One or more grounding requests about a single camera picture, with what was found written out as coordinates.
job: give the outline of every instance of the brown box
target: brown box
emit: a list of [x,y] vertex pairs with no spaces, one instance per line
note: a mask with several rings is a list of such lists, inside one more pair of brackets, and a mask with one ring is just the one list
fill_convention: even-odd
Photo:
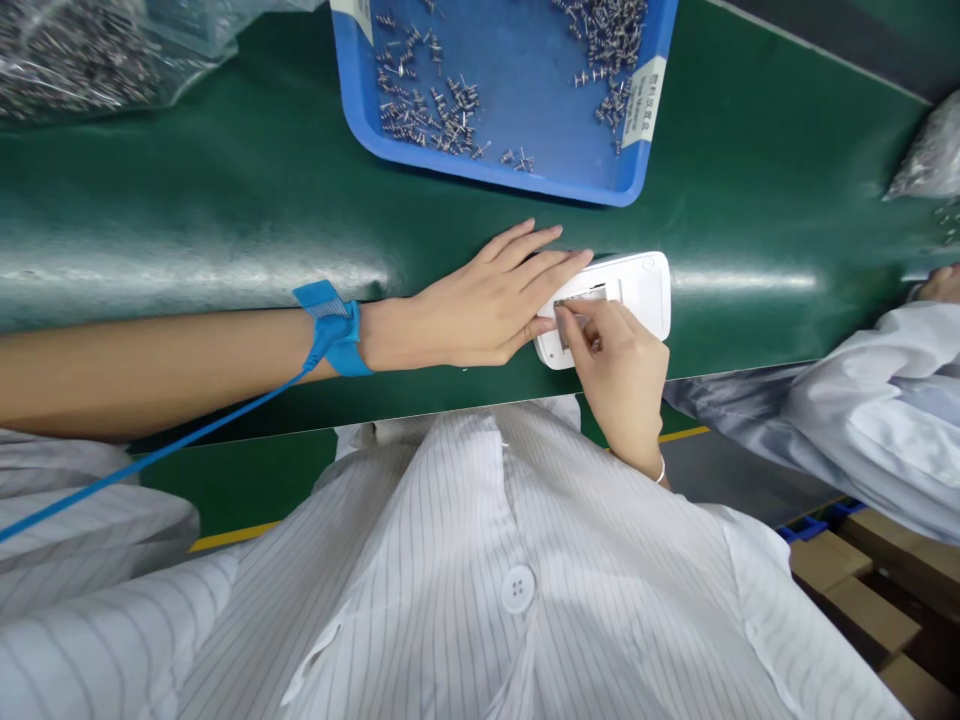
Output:
[[874,670],[899,655],[920,625],[855,577],[828,590],[817,604]]
[[950,622],[880,573],[870,573],[862,582],[920,625],[920,634],[903,654],[954,695],[960,695],[960,625]]
[[960,700],[923,668],[901,655],[880,673],[880,679],[896,695],[915,720],[956,720]]
[[848,517],[839,533],[894,582],[960,622],[960,548],[929,540],[872,509]]
[[822,595],[851,575],[862,577],[872,568],[869,557],[830,531],[790,544],[790,570],[808,593]]

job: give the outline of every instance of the finger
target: finger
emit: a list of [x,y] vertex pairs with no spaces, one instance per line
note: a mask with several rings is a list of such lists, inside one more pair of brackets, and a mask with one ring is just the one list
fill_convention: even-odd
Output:
[[570,354],[573,355],[573,364],[577,367],[584,367],[592,360],[590,344],[587,343],[576,316],[563,305],[560,305],[557,307],[557,320],[563,326],[563,335],[567,339]]
[[548,268],[531,280],[520,292],[521,297],[535,308],[543,307],[543,304],[553,297],[557,290],[589,265],[591,260],[593,260],[592,250],[582,250],[567,256],[566,260]]
[[593,320],[583,326],[583,336],[587,339],[587,347],[595,350],[594,344],[600,339],[600,331],[597,330],[597,324]]
[[516,240],[518,237],[523,237],[530,233],[533,230],[534,219],[529,218],[524,220],[519,225],[514,225],[509,230],[505,230],[499,235],[497,235],[493,240],[488,242],[479,253],[477,253],[476,259],[480,262],[491,262],[497,258],[497,256],[503,251],[503,249]]
[[526,260],[532,253],[535,253],[544,245],[549,245],[562,234],[563,226],[554,225],[553,227],[523,235],[507,245],[492,262],[495,262],[504,272],[509,272],[520,265],[520,263]]
[[571,255],[576,255],[576,253],[569,253],[563,250],[544,250],[542,253],[537,253],[525,263],[522,263],[520,267],[511,270],[508,276],[512,281],[516,282],[515,287],[522,290],[540,277],[540,275],[554,265],[559,265]]
[[506,363],[516,354],[517,350],[534,338],[556,329],[557,324],[550,318],[535,317],[524,325],[520,332],[497,348],[497,359],[500,361],[498,364]]
[[641,338],[655,338],[654,334],[647,330],[647,326],[644,325],[637,319],[637,316],[633,314],[633,311],[624,305],[622,302],[616,300],[613,301],[614,309],[619,311],[620,315],[623,316],[624,321],[627,323],[627,326],[633,330],[634,335]]
[[614,307],[614,303],[607,300],[567,300],[564,305],[578,315],[590,318],[600,331],[600,337],[609,346],[611,342],[633,337],[633,329],[627,325],[626,319]]

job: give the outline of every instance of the white device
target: white device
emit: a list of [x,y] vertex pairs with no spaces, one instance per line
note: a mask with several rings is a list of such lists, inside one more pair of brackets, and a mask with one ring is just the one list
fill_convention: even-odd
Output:
[[[560,288],[540,308],[540,317],[556,320],[565,300],[619,300],[660,340],[670,334],[670,265],[662,252],[614,255],[597,260]],[[581,325],[587,320],[578,317]],[[561,330],[538,337],[540,360],[553,370],[573,367],[573,355]]]

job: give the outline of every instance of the blue plastic tray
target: blue plastic tray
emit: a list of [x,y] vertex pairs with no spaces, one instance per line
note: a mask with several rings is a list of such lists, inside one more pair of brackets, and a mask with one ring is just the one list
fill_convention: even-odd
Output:
[[[593,115],[607,84],[574,87],[574,75],[587,69],[586,48],[567,31],[563,13],[549,0],[436,0],[436,5],[431,15],[422,0],[332,1],[344,113],[364,147],[386,160],[547,195],[618,207],[637,199],[650,142],[640,140],[616,155],[609,126]],[[364,22],[388,11],[397,20],[396,34],[375,20]],[[649,0],[637,68],[649,67],[657,56],[665,63],[676,12],[677,0]],[[388,98],[377,87],[374,53],[387,41],[406,39],[401,28],[411,23],[423,35],[430,29],[436,32],[443,47],[443,76],[438,77],[421,46],[416,51],[417,80],[403,86],[419,89],[432,111],[430,88],[446,93],[447,76],[459,81],[462,74],[468,84],[476,84],[482,107],[471,118],[475,140],[480,145],[491,142],[482,159],[418,147],[384,133],[379,108]],[[374,44],[367,37],[370,31]],[[662,87],[662,71],[658,74]],[[644,105],[650,107],[644,97],[641,112]],[[655,121],[655,105],[652,109]],[[500,163],[507,149],[519,157],[521,146],[525,155],[535,158],[533,173]]]

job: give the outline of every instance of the white label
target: white label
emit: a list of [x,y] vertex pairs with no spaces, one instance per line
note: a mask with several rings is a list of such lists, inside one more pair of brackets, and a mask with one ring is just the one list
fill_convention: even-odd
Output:
[[633,74],[623,127],[623,147],[640,140],[653,140],[653,126],[657,123],[657,108],[660,106],[660,91],[666,70],[667,59],[657,55]]
[[330,9],[351,15],[367,40],[373,45],[373,22],[370,16],[370,0],[330,0]]

